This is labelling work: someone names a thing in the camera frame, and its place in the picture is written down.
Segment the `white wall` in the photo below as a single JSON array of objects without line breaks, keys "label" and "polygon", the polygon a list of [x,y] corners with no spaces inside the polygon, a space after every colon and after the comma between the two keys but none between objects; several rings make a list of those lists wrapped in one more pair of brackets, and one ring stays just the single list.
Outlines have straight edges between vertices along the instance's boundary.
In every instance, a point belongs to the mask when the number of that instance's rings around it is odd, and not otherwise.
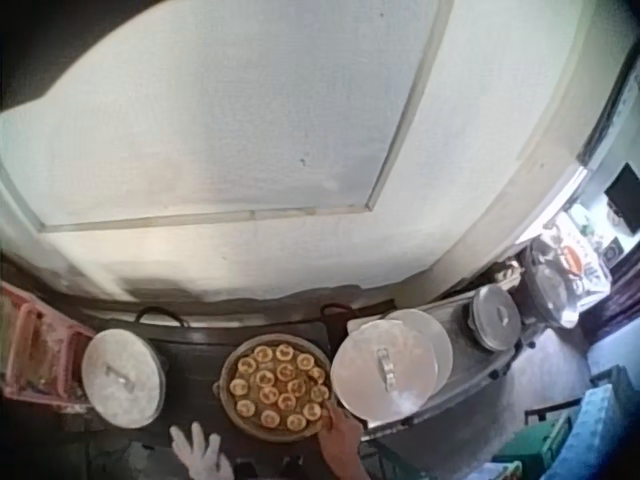
[{"label": "white wall", "polygon": [[[4,113],[4,165],[49,226],[364,208],[434,16],[401,5],[163,2]],[[56,59],[59,43],[40,48]]]}]

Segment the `plastic basket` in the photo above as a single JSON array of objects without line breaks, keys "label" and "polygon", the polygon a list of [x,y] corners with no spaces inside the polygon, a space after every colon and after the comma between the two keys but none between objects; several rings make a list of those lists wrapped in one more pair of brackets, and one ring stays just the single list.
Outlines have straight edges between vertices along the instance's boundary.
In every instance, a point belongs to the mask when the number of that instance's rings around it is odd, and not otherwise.
[{"label": "plastic basket", "polygon": [[81,347],[94,335],[40,300],[24,304],[13,332],[5,396],[60,407],[88,406],[74,387],[73,371]]},{"label": "plastic basket", "polygon": [[13,332],[20,308],[32,302],[34,297],[29,293],[8,284],[0,282],[0,375],[4,377],[9,360],[9,352],[13,341]]}]

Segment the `gloved hand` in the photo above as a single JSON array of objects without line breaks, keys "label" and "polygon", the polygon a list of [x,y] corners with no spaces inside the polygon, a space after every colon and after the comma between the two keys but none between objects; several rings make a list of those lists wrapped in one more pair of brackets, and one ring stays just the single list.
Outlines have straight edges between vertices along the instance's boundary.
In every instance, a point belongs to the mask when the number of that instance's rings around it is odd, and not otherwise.
[{"label": "gloved hand", "polygon": [[198,422],[191,425],[193,447],[178,427],[171,427],[169,432],[173,439],[171,447],[193,480],[233,480],[231,463],[220,453],[220,435],[211,434],[206,448],[204,432]]}]

